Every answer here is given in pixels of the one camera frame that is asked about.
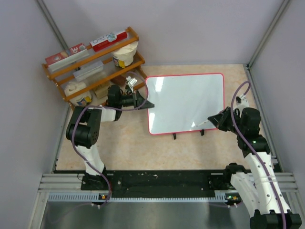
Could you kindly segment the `whiteboard with pink frame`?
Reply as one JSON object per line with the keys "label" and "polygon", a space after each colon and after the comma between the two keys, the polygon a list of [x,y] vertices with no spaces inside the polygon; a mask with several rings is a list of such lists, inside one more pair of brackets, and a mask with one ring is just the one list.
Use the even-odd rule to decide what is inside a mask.
{"label": "whiteboard with pink frame", "polygon": [[150,76],[146,79],[148,101],[155,104],[147,110],[151,135],[213,130],[207,120],[224,109],[224,75],[197,73]]}

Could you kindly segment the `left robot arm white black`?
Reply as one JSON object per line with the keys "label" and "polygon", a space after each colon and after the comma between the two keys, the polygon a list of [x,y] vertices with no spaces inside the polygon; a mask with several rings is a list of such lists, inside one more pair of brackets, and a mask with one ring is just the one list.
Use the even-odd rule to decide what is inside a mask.
{"label": "left robot arm white black", "polygon": [[142,97],[138,90],[132,92],[126,86],[126,91],[123,91],[119,86],[111,85],[108,88],[105,106],[77,106],[72,113],[66,129],[66,138],[83,159],[86,173],[93,176],[91,183],[97,189],[103,189],[108,184],[107,176],[102,174],[105,165],[96,144],[101,123],[118,121],[123,112],[122,108],[130,106],[133,108],[129,111],[155,107],[147,98]]}

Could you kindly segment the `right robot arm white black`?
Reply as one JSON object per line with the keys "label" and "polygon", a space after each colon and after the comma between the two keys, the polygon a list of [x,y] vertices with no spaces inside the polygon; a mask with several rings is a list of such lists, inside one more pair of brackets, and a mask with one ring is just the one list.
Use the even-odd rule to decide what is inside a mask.
{"label": "right robot arm white black", "polygon": [[217,129],[237,135],[238,147],[251,172],[236,163],[226,166],[223,185],[235,188],[250,216],[252,229],[299,229],[302,225],[298,213],[286,203],[273,171],[270,149],[259,133],[260,112],[254,108],[231,110],[227,107],[208,117]]}

